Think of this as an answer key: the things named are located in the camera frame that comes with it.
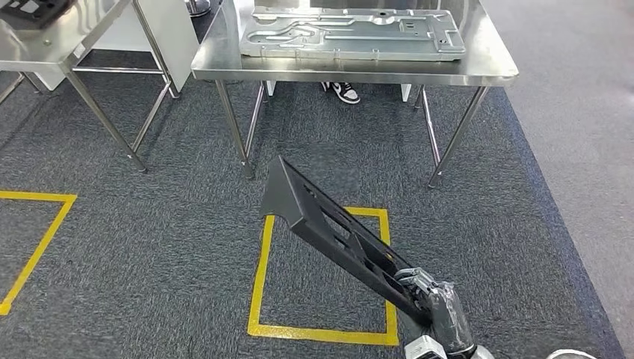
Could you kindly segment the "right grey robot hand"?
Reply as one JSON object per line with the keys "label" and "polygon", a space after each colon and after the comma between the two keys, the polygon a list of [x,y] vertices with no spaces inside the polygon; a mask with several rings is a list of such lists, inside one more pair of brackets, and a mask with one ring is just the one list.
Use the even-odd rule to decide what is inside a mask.
{"label": "right grey robot hand", "polygon": [[434,339],[449,358],[471,358],[477,349],[454,284],[436,281],[421,268],[402,269],[396,280],[416,297],[431,315]]}

